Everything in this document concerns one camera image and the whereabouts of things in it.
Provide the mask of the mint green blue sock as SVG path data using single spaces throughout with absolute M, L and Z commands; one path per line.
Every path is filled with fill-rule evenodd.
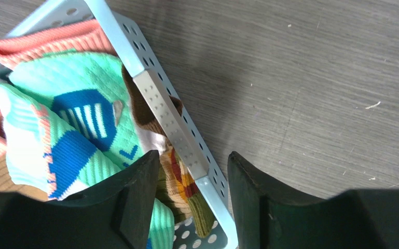
M 55 113 L 0 79 L 0 111 L 6 135 L 6 164 L 16 184 L 39 188 L 48 201 L 62 201 L 124 170 L 74 128 L 74 117 Z M 154 198 L 145 248 L 171 248 L 171 211 Z

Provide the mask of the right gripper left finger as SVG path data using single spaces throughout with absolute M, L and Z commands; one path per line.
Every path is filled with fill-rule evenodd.
M 151 150 L 62 201 L 2 192 L 0 248 L 145 248 L 158 171 L 159 153 Z

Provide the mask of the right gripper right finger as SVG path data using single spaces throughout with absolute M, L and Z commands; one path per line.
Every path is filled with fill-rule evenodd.
M 240 248 L 399 248 L 399 189 L 350 189 L 322 199 L 228 157 Z

